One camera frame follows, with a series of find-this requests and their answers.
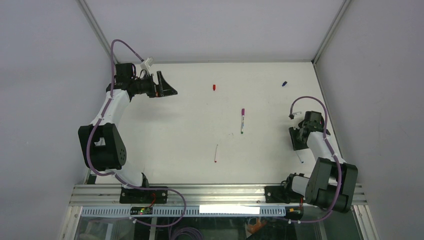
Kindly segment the white pen red end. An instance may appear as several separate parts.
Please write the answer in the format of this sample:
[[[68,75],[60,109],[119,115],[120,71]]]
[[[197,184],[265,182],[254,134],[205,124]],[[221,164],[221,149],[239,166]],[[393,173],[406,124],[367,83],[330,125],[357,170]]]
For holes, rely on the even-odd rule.
[[[219,148],[219,144],[217,144],[216,146],[215,146],[215,152],[214,152],[214,163],[217,163],[217,156],[218,156],[218,148]]]

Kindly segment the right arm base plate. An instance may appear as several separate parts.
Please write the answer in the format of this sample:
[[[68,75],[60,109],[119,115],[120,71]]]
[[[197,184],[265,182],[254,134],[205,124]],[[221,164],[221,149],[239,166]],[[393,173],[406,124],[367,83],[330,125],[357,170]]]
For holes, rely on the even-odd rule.
[[[265,186],[264,196],[267,204],[300,203],[301,200],[301,196],[298,193],[285,189],[283,186]]]

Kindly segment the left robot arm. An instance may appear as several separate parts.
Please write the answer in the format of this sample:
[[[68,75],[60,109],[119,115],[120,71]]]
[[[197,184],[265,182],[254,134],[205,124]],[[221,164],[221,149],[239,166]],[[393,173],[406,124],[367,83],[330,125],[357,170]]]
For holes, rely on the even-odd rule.
[[[151,190],[145,174],[127,162],[127,150],[118,131],[119,122],[136,95],[163,98],[178,93],[161,71],[150,72],[152,64],[152,58],[144,60],[140,64],[140,75],[133,63],[116,64],[99,113],[90,124],[78,129],[85,165],[99,177],[114,176],[124,188],[132,188],[131,197],[138,203],[147,202]]]

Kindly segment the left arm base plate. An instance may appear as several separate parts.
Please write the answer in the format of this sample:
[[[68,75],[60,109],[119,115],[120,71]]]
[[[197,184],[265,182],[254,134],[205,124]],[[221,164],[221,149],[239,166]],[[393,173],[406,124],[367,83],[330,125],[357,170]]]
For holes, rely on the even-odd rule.
[[[166,204],[168,201],[168,191],[153,187],[146,189],[122,187],[120,204]]]

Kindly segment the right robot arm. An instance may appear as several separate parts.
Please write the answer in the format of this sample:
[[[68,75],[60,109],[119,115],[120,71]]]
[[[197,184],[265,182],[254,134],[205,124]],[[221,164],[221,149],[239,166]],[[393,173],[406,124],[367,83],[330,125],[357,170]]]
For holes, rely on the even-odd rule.
[[[311,150],[315,165],[309,177],[291,173],[282,186],[282,196],[289,203],[304,197],[307,204],[346,213],[353,201],[358,169],[336,155],[325,123],[320,112],[307,111],[296,127],[289,128],[294,151]]]

